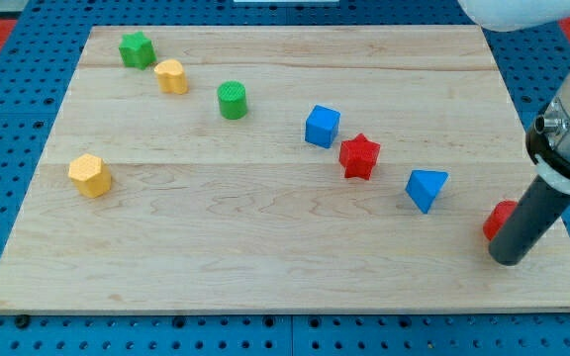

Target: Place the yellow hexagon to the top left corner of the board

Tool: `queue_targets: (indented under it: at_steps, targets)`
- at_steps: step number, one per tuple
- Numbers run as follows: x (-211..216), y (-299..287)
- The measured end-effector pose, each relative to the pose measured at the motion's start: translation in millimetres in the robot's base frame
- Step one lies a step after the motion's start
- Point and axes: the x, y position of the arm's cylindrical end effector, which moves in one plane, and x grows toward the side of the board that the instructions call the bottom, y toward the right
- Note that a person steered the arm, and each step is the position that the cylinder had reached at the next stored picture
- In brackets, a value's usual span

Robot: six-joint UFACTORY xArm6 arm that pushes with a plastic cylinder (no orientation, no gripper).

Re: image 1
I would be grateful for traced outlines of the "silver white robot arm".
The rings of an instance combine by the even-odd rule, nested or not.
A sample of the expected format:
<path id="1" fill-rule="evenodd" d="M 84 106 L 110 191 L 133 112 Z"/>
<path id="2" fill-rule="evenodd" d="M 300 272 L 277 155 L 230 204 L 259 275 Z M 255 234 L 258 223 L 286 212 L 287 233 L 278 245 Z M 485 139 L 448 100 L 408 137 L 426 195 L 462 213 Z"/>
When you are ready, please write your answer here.
<path id="1" fill-rule="evenodd" d="M 459 0 L 477 25 L 494 32 L 512 32 L 570 17 L 570 0 Z M 550 187 L 570 195 L 570 73 L 531 129 L 540 148 L 527 146 L 536 171 Z"/>

